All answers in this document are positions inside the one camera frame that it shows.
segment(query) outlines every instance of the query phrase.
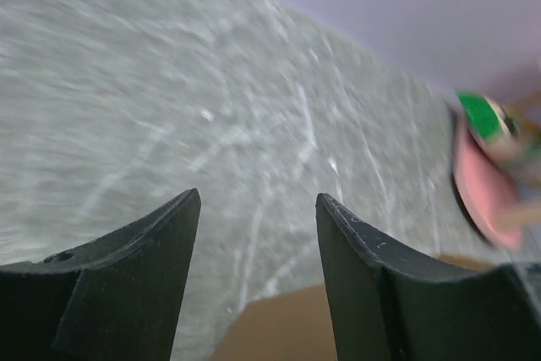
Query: cardboard box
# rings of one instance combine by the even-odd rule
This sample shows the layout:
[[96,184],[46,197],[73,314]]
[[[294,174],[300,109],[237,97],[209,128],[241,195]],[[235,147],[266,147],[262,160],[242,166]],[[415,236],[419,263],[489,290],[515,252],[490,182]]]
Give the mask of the cardboard box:
[[[483,271],[492,265],[457,255],[439,260]],[[324,285],[249,304],[233,322],[210,361],[336,361]]]

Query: pink object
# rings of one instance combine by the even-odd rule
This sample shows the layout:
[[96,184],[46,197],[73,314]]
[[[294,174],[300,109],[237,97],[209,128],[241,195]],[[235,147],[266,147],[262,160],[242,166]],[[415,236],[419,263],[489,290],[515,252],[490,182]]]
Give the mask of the pink object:
[[459,118],[456,126],[453,173],[462,202],[479,231],[495,246],[521,248],[522,230],[519,227],[502,231],[491,221],[498,209],[518,202],[516,186],[481,151],[467,129],[464,117]]

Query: marble countertop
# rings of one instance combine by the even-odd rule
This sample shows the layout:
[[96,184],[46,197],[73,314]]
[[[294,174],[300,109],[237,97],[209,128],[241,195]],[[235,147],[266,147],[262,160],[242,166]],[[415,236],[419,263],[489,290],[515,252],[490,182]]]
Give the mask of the marble countertop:
[[275,0],[0,0],[0,262],[199,189],[172,359],[250,300],[322,282],[315,197],[425,253],[488,247],[449,181],[441,96]]

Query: green object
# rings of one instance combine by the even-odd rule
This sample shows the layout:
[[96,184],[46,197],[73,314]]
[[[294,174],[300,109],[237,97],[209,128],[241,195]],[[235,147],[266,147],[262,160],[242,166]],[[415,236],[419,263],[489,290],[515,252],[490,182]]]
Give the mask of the green object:
[[470,127],[479,134],[479,137],[488,139],[501,131],[498,115],[485,97],[459,92],[458,99],[466,111]]

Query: purple wall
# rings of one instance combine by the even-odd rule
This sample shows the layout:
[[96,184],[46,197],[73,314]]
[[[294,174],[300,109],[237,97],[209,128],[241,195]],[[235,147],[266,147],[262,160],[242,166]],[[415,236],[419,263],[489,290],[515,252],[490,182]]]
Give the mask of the purple wall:
[[443,89],[541,87],[541,0],[286,0]]

